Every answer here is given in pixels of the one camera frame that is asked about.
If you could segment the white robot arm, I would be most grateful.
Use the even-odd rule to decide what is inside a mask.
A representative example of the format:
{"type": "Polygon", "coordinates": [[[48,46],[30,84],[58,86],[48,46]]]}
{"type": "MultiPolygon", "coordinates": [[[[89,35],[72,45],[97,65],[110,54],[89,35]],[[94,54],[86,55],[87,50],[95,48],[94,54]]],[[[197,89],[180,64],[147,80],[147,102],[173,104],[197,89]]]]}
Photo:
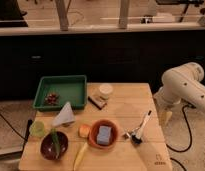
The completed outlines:
{"type": "Polygon", "coordinates": [[[162,77],[162,86],[153,95],[159,124],[165,126],[172,116],[171,108],[185,100],[205,113],[205,86],[202,66],[189,62],[166,70],[162,77]]]}

